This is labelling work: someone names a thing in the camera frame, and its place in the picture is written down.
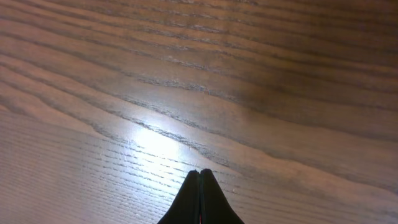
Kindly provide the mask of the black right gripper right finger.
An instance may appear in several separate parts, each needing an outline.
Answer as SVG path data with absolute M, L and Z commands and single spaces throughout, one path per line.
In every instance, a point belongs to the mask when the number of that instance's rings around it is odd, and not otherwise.
M 200 172 L 200 218 L 202 224 L 244 224 L 210 169 Z

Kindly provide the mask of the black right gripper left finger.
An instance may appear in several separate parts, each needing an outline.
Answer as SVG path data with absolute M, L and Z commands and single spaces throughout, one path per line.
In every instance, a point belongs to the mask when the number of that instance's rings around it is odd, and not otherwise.
M 200 174 L 191 170 L 158 224 L 200 223 Z

